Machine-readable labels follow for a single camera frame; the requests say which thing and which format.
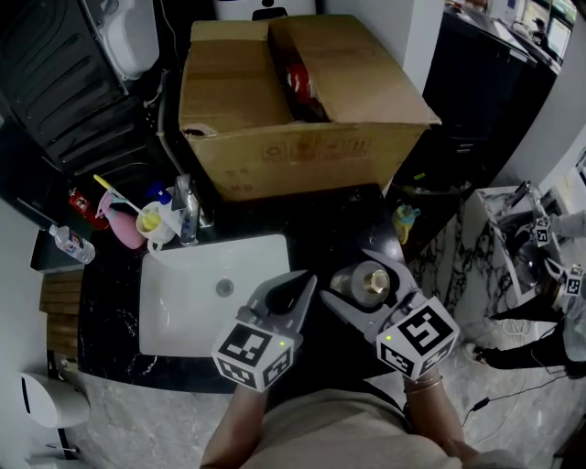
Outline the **person's right forearm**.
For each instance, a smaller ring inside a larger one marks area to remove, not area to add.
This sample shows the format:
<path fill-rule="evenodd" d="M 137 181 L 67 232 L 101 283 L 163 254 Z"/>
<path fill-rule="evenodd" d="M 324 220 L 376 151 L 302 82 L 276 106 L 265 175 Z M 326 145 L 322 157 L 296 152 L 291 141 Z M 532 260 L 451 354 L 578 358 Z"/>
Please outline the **person's right forearm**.
<path fill-rule="evenodd" d="M 417 381 L 404 379 L 413 428 L 420 436 L 435 442 L 448 456 L 460 459 L 463 464 L 471 464 L 480 453 L 465 442 L 461 420 L 442 380 L 437 372 Z"/>

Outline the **chrome faucet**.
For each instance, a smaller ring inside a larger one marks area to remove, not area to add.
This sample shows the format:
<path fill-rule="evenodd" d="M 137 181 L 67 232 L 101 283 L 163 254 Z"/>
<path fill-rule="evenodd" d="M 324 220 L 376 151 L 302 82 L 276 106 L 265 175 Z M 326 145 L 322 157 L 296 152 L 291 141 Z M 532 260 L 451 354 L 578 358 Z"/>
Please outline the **chrome faucet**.
<path fill-rule="evenodd" d="M 214 226 L 214 210 L 201 197 L 190 174 L 181 174 L 175 179 L 171 211 L 179 212 L 179 242 L 185 247 L 199 243 L 201 228 Z"/>

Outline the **white marble pedestal sink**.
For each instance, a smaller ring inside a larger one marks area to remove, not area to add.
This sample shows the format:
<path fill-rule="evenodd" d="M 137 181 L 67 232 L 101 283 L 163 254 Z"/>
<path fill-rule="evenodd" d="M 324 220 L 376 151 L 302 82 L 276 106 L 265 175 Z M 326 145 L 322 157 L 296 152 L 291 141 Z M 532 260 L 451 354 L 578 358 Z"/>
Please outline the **white marble pedestal sink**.
<path fill-rule="evenodd" d="M 531 238 L 529 252 L 510 254 L 517 231 L 546 214 L 535 189 L 535 208 L 527 199 L 511 208 L 516 188 L 475 191 L 410 264 L 424 293 L 437 297 L 460 326 L 513 309 L 545 289 L 550 277 L 543 262 L 534 278 L 529 275 L 531 254 L 586 268 L 586 253 L 569 251 L 559 234 L 551 234 L 549 244 L 540 248 Z"/>

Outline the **small bottle with gold cap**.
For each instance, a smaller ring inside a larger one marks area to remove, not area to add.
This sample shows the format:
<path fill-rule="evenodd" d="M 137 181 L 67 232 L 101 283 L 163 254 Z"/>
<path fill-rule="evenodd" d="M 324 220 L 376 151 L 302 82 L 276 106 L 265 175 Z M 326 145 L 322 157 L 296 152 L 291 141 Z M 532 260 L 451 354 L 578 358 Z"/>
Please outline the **small bottle with gold cap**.
<path fill-rule="evenodd" d="M 336 272 L 330 289 L 364 308 L 374 308 L 387 299 L 396 285 L 396 276 L 382 264 L 365 260 Z"/>

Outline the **grey metal washing machine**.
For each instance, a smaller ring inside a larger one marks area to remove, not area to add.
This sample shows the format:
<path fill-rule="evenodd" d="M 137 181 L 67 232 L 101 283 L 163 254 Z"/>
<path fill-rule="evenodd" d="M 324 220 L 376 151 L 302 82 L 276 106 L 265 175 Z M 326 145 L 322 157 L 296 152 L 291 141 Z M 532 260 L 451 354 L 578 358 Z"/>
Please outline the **grey metal washing machine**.
<path fill-rule="evenodd" d="M 158 56 L 154 0 L 0 0 L 0 93 L 44 141 L 138 102 Z"/>

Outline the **clear plastic water bottle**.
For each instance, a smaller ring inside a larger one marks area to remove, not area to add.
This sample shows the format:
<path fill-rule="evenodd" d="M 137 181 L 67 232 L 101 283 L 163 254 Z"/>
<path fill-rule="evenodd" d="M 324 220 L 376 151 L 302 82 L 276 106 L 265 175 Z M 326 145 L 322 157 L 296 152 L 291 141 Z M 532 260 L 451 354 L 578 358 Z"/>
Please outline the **clear plastic water bottle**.
<path fill-rule="evenodd" d="M 53 237 L 56 247 L 81 262 L 88 265 L 95 259 L 95 248 L 92 243 L 77 234 L 68 226 L 53 224 L 49 228 L 49 234 Z"/>

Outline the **black ribbed appliance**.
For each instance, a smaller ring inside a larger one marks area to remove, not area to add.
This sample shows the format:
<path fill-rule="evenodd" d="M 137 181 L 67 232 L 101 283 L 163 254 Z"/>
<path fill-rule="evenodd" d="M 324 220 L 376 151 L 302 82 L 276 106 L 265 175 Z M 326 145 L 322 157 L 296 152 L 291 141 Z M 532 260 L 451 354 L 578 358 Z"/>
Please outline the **black ribbed appliance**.
<path fill-rule="evenodd" d="M 169 181 L 175 173 L 134 98 L 111 104 L 44 141 L 0 93 L 0 200 L 37 224 L 63 217 L 68 188 L 97 201 L 94 175 L 142 199 L 151 182 Z"/>

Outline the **white bottle with blue sprayer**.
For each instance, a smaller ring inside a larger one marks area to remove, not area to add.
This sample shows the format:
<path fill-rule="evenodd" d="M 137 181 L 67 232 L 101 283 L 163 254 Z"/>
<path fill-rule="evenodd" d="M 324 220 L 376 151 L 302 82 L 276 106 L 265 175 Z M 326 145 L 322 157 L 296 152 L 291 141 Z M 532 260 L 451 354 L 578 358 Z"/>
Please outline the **white bottle with blue sprayer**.
<path fill-rule="evenodd" d="M 158 202 L 162 210 L 171 213 L 173 187 L 166 187 L 162 181 L 153 182 L 146 190 L 146 196 Z"/>

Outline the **red packet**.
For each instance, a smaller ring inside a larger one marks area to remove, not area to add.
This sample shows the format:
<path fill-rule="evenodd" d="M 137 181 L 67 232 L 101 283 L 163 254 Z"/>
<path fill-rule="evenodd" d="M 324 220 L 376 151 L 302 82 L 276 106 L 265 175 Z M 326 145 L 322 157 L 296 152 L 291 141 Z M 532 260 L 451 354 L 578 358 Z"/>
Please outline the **red packet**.
<path fill-rule="evenodd" d="M 286 67 L 284 87 L 289 109 L 296 121 L 329 122 L 309 72 L 302 62 L 290 63 Z"/>

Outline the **white sink basin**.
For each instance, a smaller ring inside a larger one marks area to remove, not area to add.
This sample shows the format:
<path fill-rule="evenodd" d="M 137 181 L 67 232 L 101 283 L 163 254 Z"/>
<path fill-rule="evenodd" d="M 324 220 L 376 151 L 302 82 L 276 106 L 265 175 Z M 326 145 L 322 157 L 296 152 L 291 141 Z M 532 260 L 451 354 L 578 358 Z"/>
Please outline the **white sink basin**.
<path fill-rule="evenodd" d="M 208 358 L 224 325 L 262 282 L 289 271 L 282 234 L 199 244 L 143 257 L 139 299 L 142 354 Z M 228 298 L 216 293 L 234 283 Z"/>

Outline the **white cylindrical appliance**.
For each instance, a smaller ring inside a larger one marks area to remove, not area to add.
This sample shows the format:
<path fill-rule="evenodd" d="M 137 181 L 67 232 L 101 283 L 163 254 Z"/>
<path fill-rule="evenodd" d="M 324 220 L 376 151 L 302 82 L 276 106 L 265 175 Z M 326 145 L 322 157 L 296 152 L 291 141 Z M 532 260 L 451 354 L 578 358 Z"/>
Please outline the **white cylindrical appliance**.
<path fill-rule="evenodd" d="M 89 400 L 72 384 L 38 374 L 20 373 L 19 377 L 25 410 L 40 426 L 66 429 L 90 418 Z"/>

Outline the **yellow-tipped toothbrush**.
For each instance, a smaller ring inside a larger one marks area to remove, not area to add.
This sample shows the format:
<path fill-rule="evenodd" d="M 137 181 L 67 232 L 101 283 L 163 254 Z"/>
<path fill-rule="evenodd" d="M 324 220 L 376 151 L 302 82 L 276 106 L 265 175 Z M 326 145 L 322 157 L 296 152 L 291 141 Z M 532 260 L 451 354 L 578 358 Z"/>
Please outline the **yellow-tipped toothbrush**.
<path fill-rule="evenodd" d="M 137 212 L 138 214 L 142 214 L 143 211 L 136 206 L 135 204 L 133 204 L 132 202 L 130 202 L 121 192 L 119 192 L 112 184 L 110 184 L 109 182 L 107 182 L 104 178 L 102 178 L 101 176 L 94 174 L 93 178 L 100 184 L 102 185 L 110 194 L 113 195 L 113 202 L 117 202 L 117 203 L 125 203 L 126 205 L 128 205 L 129 207 L 131 207 L 135 212 Z"/>

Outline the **pink cup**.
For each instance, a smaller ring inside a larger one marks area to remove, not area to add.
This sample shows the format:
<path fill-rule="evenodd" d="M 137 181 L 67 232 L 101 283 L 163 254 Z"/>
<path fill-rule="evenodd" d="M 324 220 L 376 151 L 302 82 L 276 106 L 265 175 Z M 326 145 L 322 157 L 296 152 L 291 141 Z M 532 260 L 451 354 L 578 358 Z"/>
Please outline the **pink cup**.
<path fill-rule="evenodd" d="M 105 218 L 118 240 L 130 249 L 138 249 L 146 241 L 136 229 L 136 217 L 116 209 L 114 195 L 108 191 L 98 203 L 95 218 Z"/>

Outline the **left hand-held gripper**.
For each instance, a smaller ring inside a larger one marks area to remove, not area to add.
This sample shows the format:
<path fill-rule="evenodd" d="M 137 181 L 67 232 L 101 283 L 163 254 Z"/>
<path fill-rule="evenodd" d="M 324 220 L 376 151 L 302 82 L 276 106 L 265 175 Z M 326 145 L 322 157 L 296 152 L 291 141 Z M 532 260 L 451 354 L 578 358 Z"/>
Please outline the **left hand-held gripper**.
<path fill-rule="evenodd" d="M 257 392 L 273 386 L 293 365 L 318 278 L 307 270 L 260 284 L 220 332 L 212 358 L 221 376 Z"/>

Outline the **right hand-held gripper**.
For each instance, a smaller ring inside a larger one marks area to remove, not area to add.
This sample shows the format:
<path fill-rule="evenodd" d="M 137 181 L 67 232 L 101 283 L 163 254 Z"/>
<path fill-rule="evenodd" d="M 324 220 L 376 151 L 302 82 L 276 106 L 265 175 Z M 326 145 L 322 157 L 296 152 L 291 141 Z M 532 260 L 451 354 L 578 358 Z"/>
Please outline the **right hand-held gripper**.
<path fill-rule="evenodd" d="M 327 290 L 320 291 L 321 301 L 343 322 L 361 332 L 368 343 L 375 342 L 379 361 L 416 381 L 450 354 L 460 328 L 438 298 L 424 302 L 422 290 L 404 263 L 373 250 L 363 252 L 396 273 L 396 304 L 392 308 L 383 304 L 375 312 L 363 312 Z M 391 315 L 406 317 L 381 332 Z"/>

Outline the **black cabinet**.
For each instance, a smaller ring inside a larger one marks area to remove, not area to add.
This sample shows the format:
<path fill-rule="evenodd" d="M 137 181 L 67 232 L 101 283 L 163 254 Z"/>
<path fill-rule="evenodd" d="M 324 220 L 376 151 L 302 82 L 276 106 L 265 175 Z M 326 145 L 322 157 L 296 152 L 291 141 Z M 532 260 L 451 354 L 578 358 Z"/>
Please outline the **black cabinet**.
<path fill-rule="evenodd" d="M 456 184 L 492 180 L 559 73 L 527 33 L 471 7 L 445 5 L 424 97 L 441 120 L 439 137 Z"/>

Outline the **large cardboard box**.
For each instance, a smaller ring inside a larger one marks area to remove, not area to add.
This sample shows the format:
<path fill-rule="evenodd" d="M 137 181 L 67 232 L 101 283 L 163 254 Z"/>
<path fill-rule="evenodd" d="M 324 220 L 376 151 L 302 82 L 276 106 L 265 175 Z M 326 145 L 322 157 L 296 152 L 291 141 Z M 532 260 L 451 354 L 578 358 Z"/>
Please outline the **large cardboard box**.
<path fill-rule="evenodd" d="M 294 62 L 306 66 L 329 122 L 294 119 L 284 87 Z M 438 122 L 353 16 L 192 25 L 179 129 L 226 201 L 385 186 Z"/>

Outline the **person's left forearm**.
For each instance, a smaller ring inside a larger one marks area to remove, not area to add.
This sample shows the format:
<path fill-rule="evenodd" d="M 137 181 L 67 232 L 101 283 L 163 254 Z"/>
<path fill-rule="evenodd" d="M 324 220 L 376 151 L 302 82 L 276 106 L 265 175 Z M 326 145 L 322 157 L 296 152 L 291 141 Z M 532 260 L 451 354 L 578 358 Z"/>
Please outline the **person's left forearm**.
<path fill-rule="evenodd" d="M 239 469 L 261 436 L 267 403 L 260 393 L 238 385 L 201 458 L 201 469 Z"/>

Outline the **person's beige shirt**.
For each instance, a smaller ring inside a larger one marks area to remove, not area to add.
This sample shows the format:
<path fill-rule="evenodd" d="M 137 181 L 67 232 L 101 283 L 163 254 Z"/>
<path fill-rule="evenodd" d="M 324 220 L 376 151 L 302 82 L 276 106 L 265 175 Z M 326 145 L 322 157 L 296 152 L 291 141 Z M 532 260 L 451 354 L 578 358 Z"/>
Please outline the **person's beige shirt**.
<path fill-rule="evenodd" d="M 464 462 L 407 431 L 399 410 L 366 393 L 324 389 L 270 410 L 241 469 L 526 469 L 504 450 Z"/>

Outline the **red fire extinguisher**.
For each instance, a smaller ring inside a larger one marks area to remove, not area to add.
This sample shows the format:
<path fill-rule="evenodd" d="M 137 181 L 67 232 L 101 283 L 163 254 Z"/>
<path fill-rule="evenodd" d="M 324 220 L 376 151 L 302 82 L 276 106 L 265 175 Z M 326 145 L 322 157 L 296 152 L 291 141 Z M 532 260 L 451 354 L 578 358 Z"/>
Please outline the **red fire extinguisher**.
<path fill-rule="evenodd" d="M 68 189 L 69 205 L 93 228 L 96 230 L 105 230 L 109 227 L 109 222 L 103 216 L 98 216 L 95 207 L 81 191 L 76 188 Z"/>

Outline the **wooden steps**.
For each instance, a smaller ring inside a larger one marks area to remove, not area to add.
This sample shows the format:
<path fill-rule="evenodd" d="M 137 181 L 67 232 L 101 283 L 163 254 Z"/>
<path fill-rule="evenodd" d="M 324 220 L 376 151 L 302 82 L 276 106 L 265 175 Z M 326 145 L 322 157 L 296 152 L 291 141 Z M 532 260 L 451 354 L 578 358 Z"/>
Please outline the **wooden steps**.
<path fill-rule="evenodd" d="M 78 361 L 79 312 L 83 270 L 46 274 L 39 310 L 47 314 L 47 349 Z"/>

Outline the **black marble sink countertop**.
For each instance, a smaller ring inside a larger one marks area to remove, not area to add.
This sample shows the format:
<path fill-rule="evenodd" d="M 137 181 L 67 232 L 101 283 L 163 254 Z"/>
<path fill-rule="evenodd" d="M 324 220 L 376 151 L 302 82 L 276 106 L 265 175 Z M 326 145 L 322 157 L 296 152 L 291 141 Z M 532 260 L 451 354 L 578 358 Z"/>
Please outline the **black marble sink countertop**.
<path fill-rule="evenodd" d="M 362 249 L 403 256 L 381 191 L 363 185 L 249 202 L 225 202 L 203 244 L 260 235 L 283 235 L 292 269 L 324 281 Z M 83 373 L 140 387 L 229 394 L 210 358 L 165 357 L 139 350 L 139 284 L 145 248 L 131 251 L 109 232 L 91 237 L 96 258 L 83 273 L 78 361 Z"/>

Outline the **white and black round appliance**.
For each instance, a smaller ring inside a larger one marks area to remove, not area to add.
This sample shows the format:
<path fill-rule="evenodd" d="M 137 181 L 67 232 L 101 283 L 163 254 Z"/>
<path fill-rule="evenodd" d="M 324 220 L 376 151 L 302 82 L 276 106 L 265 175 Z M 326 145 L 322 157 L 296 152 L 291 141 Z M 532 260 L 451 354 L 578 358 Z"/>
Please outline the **white and black round appliance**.
<path fill-rule="evenodd" d="M 317 14 L 316 0 L 213 0 L 219 20 L 265 20 Z"/>

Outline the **yellow child's cup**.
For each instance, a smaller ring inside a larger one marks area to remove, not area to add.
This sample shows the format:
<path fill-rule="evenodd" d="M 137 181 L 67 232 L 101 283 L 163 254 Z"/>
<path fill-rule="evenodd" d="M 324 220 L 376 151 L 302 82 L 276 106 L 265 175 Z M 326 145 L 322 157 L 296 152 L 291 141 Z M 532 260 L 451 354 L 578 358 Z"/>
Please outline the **yellow child's cup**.
<path fill-rule="evenodd" d="M 409 232 L 420 214 L 421 210 L 419 208 L 406 204 L 398 206 L 394 211 L 392 223 L 400 245 L 404 245 L 407 242 Z"/>

